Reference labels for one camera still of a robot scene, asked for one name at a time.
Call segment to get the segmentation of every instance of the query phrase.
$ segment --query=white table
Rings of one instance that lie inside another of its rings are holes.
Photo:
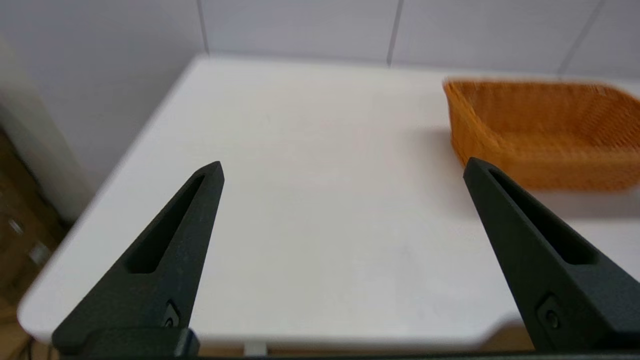
[[[204,345],[473,348],[521,322],[449,144],[450,73],[197,58],[22,301],[20,324],[49,341],[215,160],[226,183],[191,319]],[[541,198],[640,279],[637,193]]]

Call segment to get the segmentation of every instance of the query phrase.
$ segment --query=wall tile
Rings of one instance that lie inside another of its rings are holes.
[[[209,50],[384,63],[392,0],[203,0]]]
[[[554,73],[597,0],[406,0],[394,65]]]
[[[0,31],[42,87],[164,72],[204,50],[196,0],[7,1]]]
[[[606,0],[566,73],[640,77],[640,1]]]

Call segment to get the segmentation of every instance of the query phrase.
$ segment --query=wicker basket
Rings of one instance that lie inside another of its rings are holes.
[[[601,84],[447,80],[451,143],[531,189],[640,183],[640,102]]]

